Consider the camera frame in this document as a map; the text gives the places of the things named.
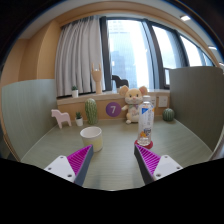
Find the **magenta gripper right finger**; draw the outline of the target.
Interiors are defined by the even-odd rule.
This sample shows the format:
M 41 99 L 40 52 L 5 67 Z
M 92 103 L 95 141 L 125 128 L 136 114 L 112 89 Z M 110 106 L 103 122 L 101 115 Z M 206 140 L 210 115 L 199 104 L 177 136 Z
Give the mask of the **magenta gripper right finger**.
M 182 169 L 182 166 L 170 156 L 159 156 L 140 145 L 135 146 L 134 155 L 145 184 L 152 183 Z

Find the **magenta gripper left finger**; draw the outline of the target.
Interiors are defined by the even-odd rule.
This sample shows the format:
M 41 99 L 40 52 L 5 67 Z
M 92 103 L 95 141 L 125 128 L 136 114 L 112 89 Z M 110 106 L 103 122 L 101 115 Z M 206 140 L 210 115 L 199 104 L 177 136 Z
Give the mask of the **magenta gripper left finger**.
M 58 156 L 45 168 L 45 171 L 82 186 L 92 156 L 93 146 L 88 145 L 69 156 Z

